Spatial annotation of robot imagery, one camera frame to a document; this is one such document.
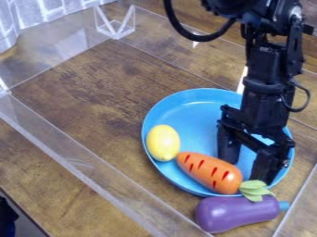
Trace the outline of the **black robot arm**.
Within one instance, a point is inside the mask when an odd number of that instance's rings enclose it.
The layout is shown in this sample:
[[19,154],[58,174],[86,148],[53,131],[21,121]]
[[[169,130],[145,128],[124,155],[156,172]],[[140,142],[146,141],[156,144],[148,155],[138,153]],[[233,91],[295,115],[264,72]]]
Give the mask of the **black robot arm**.
[[245,39],[243,103],[221,106],[219,157],[237,163],[247,146],[257,153],[251,178],[272,183],[295,148],[284,131],[289,115],[306,109],[292,105],[304,64],[303,6],[299,0],[204,0],[204,7],[241,23]]

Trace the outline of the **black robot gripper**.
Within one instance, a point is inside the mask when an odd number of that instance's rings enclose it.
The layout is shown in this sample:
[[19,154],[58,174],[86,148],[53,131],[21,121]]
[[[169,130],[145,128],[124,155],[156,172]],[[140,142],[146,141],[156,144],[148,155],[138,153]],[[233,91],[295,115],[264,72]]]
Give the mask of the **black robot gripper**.
[[268,83],[247,77],[243,80],[241,108],[221,106],[219,120],[219,157],[231,164],[240,161],[245,145],[257,153],[251,181],[271,185],[276,176],[289,166],[288,157],[295,141],[284,132],[291,114],[295,86],[288,83]]

